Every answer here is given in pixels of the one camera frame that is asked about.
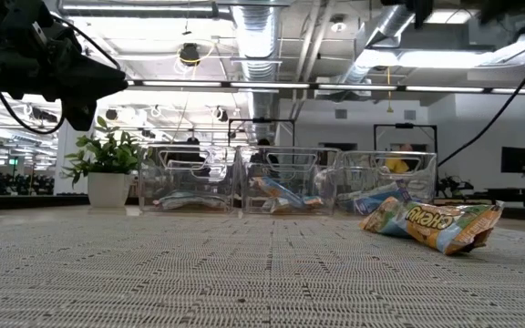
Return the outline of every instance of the ceiling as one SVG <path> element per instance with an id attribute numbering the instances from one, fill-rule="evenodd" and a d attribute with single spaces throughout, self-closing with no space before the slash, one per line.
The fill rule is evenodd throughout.
<path id="1" fill-rule="evenodd" d="M 333 15 L 343 15 L 345 30 L 334 32 L 327 28 L 319 47 L 310 79 L 342 75 L 355 61 L 355 38 L 363 22 L 377 19 L 380 14 L 379 1 L 336 2 Z M 293 81 L 299 61 L 303 35 L 309 26 L 309 14 L 313 1 L 298 0 L 281 12 L 277 79 Z M 456 10 L 458 1 L 442 3 L 429 19 L 431 24 L 471 24 L 466 10 Z M 242 70 L 239 45 L 236 42 L 234 24 L 226 20 L 210 19 L 168 19 L 130 17 L 68 17 L 74 24 L 92 37 L 103 49 L 121 64 L 131 79 L 196 79 L 196 80 L 240 80 Z M 491 26 L 510 37 L 508 23 Z M 90 43 L 82 37 L 79 41 L 96 60 L 107 63 Z M 179 61 L 179 51 L 184 44 L 195 43 L 201 55 L 201 62 L 194 67 L 185 67 Z M 492 68 L 418 68 L 380 67 L 370 70 L 367 78 L 374 84 L 407 84 L 420 86 L 481 86 L 514 87 L 525 74 L 525 65 Z M 290 97 L 291 93 L 281 93 Z M 373 92 L 372 100 L 378 102 L 388 97 L 387 92 Z M 437 100 L 442 95 L 423 93 L 394 94 L 395 100 L 419 100 L 421 106 Z M 21 101 L 9 98 L 14 111 L 33 126 L 42 122 L 30 116 L 30 108 L 44 110 L 59 117 L 60 103 L 48 103 L 39 96 L 26 96 Z M 156 134 L 157 140 L 170 142 L 184 140 L 192 135 L 206 143 L 225 144 L 227 122 L 216 118 L 218 110 L 225 110 L 229 118 L 249 118 L 247 93 L 220 92 L 179 92 L 179 91 L 138 91 L 124 92 L 105 97 L 98 102 L 98 114 L 105 116 L 107 110 L 118 112 L 116 120 L 109 124 L 121 126 L 143 138 L 142 128 Z M 0 135 L 5 140 L 19 139 L 26 132 L 17 128 L 15 121 L 0 104 Z M 246 143 L 249 129 L 239 133 L 235 144 Z M 55 136 L 38 137 L 57 144 Z"/>

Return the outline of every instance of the black cable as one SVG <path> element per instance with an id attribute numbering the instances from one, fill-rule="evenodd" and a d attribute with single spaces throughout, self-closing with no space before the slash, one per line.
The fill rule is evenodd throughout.
<path id="1" fill-rule="evenodd" d="M 66 25 L 68 25 L 70 28 L 72 28 L 73 30 L 77 31 L 82 37 L 84 37 L 93 47 L 95 47 L 98 52 L 100 52 L 103 56 L 105 56 L 108 61 L 110 61 L 111 63 L 113 63 L 113 65 L 118 69 L 118 70 L 121 70 L 120 69 L 120 64 L 117 62 L 117 60 L 115 60 L 115 58 L 113 58 L 111 55 L 109 55 L 105 50 L 103 50 L 103 48 L 101 48 L 90 36 L 87 36 L 84 32 L 82 32 L 78 27 L 74 26 L 74 24 L 68 22 L 66 19 L 64 18 L 61 18 L 61 17 L 58 17 L 56 15 L 52 15 L 52 17 L 54 17 L 55 20 L 57 20 L 57 22 L 59 23 L 64 23 Z"/>
<path id="2" fill-rule="evenodd" d="M 17 123 L 19 123 L 19 125 L 21 125 L 22 127 L 24 127 L 26 130 L 30 132 L 33 132 L 39 135 L 49 135 L 49 134 L 52 134 L 58 131 L 60 127 L 62 127 L 62 124 L 64 123 L 64 114 L 62 114 L 62 116 L 60 117 L 60 120 L 58 121 L 58 124 L 49 131 L 40 131 L 34 128 L 30 128 L 26 123 L 24 123 L 24 121 L 21 118 L 17 116 L 17 114 L 14 112 L 11 106 L 9 106 L 9 103 L 7 102 L 7 100 L 5 99 L 4 95 L 1 92 L 0 92 L 0 100 L 4 104 L 5 109 L 7 109 L 7 111 L 9 112 L 9 115 L 11 115 L 11 117 L 14 118 L 17 121 Z"/>
<path id="3" fill-rule="evenodd" d="M 516 91 L 514 91 L 513 94 L 511 94 L 511 96 L 508 98 L 508 101 L 506 101 L 506 103 L 503 105 L 503 107 L 499 110 L 499 112 L 491 119 L 491 121 L 488 123 L 488 125 L 486 127 L 484 127 L 479 133 L 477 136 L 475 136 L 475 138 L 473 138 L 472 140 L 470 140 L 468 143 L 466 143 L 465 145 L 459 147 L 457 150 L 453 151 L 449 156 L 447 156 L 445 159 L 441 160 L 438 165 L 441 166 L 443 164 L 445 164 L 448 160 L 454 158 L 459 152 L 461 152 L 461 150 L 471 146 L 475 141 L 477 141 L 479 138 L 481 138 L 481 136 L 483 136 L 488 130 L 489 128 L 491 128 L 491 126 L 493 125 L 493 123 L 496 122 L 496 120 L 498 120 L 498 118 L 501 116 L 501 114 L 503 114 L 503 112 L 506 110 L 506 108 L 508 108 L 508 106 L 511 104 L 511 102 L 513 101 L 513 99 L 519 94 L 520 90 L 525 86 L 525 77 L 524 79 L 520 82 L 520 85 L 516 88 Z"/>

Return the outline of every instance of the green leaves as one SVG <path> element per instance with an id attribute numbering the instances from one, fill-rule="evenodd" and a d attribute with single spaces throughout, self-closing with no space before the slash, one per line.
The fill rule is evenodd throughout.
<path id="1" fill-rule="evenodd" d="M 97 123 L 96 129 L 105 134 L 104 139 L 79 137 L 76 145 L 81 149 L 65 156 L 70 160 L 72 167 L 63 167 L 64 178 L 72 178 L 73 186 L 90 172 L 129 173 L 136 169 L 139 163 L 140 146 L 136 138 L 123 131 L 119 138 L 115 139 L 118 127 L 110 128 L 101 116 L 97 117 Z M 150 161 L 150 156 L 151 152 L 148 151 L 144 162 Z"/>

